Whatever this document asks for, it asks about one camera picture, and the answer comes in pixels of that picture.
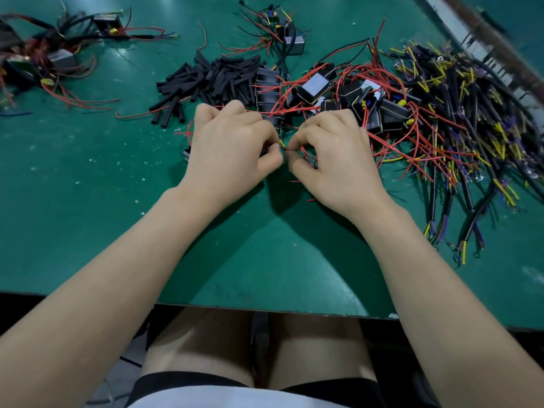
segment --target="workbench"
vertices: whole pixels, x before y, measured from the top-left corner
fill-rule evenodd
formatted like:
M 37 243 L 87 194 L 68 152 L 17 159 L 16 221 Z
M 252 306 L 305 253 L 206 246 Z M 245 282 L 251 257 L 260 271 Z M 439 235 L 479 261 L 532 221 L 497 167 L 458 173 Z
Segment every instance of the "workbench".
M 198 22 L 208 39 L 202 53 L 210 59 L 222 52 L 217 42 L 254 43 L 236 28 L 251 29 L 237 14 L 238 0 L 63 1 L 72 12 L 132 6 L 132 26 L 180 34 L 170 41 L 101 43 L 82 53 L 97 54 L 98 69 L 65 85 L 83 100 L 119 98 L 114 107 L 122 115 L 146 111 L 159 98 L 155 82 L 192 62 L 203 44 Z M 413 0 L 245 1 L 257 9 L 281 4 L 299 28 L 311 30 L 304 54 L 287 59 L 292 77 L 337 47 L 375 36 L 384 17 L 382 49 L 409 39 L 444 41 Z M 2 8 L 49 22 L 61 11 L 58 0 L 4 0 Z M 35 30 L 15 27 L 26 36 Z M 16 101 L 34 114 L 0 118 L 0 291 L 47 295 L 180 182 L 187 166 L 180 150 L 187 139 L 176 133 L 186 126 L 171 121 L 161 129 L 149 118 L 120 121 L 113 112 L 67 110 L 37 88 Z M 193 111 L 194 105 L 186 107 L 187 115 Z M 404 168 L 402 162 L 384 165 L 380 174 L 390 195 L 424 229 L 424 192 L 414 177 L 398 180 Z M 282 166 L 223 212 L 181 260 L 159 301 L 395 317 L 378 263 L 357 230 L 319 203 L 306 202 L 311 196 L 301 184 L 289 183 L 292 179 Z M 439 252 L 501 323 L 542 329 L 544 256 L 538 252 L 544 207 L 513 186 L 522 209 L 494 203 L 480 222 L 488 246 L 480 258 L 472 255 L 473 240 L 466 266 L 455 265 L 445 244 Z M 474 189 L 473 197 L 480 197 Z M 456 242 L 464 219 L 455 203 L 446 239 Z

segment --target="leg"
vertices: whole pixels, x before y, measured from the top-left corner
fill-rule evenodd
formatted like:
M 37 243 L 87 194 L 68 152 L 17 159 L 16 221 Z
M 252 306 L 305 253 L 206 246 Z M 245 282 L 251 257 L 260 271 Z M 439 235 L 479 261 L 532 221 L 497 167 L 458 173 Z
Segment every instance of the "leg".
M 254 386 L 248 311 L 187 307 L 151 344 L 141 375 L 192 371 Z
M 340 378 L 376 381 L 357 318 L 269 314 L 268 389 Z

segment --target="hand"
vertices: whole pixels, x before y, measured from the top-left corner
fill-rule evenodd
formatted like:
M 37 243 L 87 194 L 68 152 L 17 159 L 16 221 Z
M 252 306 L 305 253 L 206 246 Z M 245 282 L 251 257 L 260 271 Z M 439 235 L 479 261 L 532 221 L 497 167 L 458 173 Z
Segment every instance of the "hand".
M 314 169 L 297 150 L 316 148 Z M 366 130 L 351 110 L 324 111 L 305 121 L 291 137 L 286 156 L 289 170 L 323 205 L 352 222 L 361 209 L 390 201 L 374 163 Z
M 195 134 L 180 187 L 223 210 L 283 162 L 279 137 L 269 121 L 233 100 L 221 111 L 199 104 Z M 263 146 L 268 153 L 260 157 Z

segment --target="black shorts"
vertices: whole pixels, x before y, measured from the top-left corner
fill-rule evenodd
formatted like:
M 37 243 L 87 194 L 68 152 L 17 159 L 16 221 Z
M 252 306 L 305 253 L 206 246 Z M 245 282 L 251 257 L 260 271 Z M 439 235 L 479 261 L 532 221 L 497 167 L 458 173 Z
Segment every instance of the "black shorts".
M 232 379 L 201 372 L 166 371 L 139 378 L 132 388 L 126 406 L 155 392 L 198 385 L 244 387 Z M 380 388 L 375 381 L 364 378 L 342 378 L 295 385 L 282 390 L 310 398 L 322 399 L 350 408 L 386 408 Z

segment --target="forearm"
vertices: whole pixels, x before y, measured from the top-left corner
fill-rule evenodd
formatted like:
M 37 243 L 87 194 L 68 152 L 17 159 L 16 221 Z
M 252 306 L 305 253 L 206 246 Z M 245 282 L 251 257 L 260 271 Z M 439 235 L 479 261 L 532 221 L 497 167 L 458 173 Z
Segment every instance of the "forearm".
M 443 406 L 535 406 L 544 374 L 393 202 L 355 224 Z
M 183 253 L 217 213 L 179 188 L 167 191 L 146 216 L 2 336 L 0 406 L 84 404 Z

